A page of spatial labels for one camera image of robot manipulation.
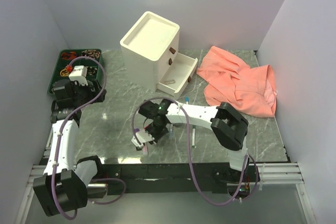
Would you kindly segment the beige eraser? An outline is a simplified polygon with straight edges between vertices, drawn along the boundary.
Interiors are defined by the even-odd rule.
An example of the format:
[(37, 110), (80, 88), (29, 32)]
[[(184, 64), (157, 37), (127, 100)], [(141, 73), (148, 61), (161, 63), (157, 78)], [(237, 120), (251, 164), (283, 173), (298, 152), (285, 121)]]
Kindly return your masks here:
[(175, 83), (175, 80), (174, 80), (174, 79), (164, 81), (164, 84), (165, 84), (165, 85), (174, 84), (174, 83)]

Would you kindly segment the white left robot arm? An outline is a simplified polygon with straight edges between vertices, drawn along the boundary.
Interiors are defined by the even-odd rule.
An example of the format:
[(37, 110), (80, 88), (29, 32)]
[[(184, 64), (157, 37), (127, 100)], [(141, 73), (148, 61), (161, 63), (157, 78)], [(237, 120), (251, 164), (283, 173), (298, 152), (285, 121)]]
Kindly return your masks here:
[(82, 158), (74, 163), (74, 142), (81, 109), (85, 104), (103, 102), (106, 90), (97, 80), (80, 85), (78, 81), (62, 79), (52, 86), (52, 144), (43, 175), (34, 179), (33, 189), (47, 216), (61, 211), (77, 211), (87, 205), (90, 182), (104, 179), (105, 170), (97, 156)]

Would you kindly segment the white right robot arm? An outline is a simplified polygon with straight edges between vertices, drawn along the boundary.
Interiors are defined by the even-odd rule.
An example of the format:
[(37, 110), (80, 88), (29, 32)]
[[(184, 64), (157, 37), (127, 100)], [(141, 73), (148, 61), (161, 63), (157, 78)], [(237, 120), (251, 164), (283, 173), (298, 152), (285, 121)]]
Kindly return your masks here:
[(145, 101), (137, 113), (152, 122), (143, 129), (132, 128), (131, 142), (136, 150), (156, 144), (169, 132), (168, 124), (189, 124), (212, 130), (219, 144), (227, 149), (230, 175), (236, 181), (248, 176), (244, 164), (248, 121), (227, 102), (218, 106), (200, 106), (163, 99), (159, 104)]

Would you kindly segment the white three-drawer organizer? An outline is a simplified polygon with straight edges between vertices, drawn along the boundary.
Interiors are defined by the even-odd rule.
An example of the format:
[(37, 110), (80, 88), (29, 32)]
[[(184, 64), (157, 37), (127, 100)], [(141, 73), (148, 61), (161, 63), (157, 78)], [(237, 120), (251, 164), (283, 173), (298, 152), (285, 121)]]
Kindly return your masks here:
[[(145, 12), (120, 40), (130, 81), (178, 99), (198, 64), (198, 59), (179, 52), (179, 37), (178, 24), (153, 12)], [(164, 84), (172, 79), (174, 84)]]

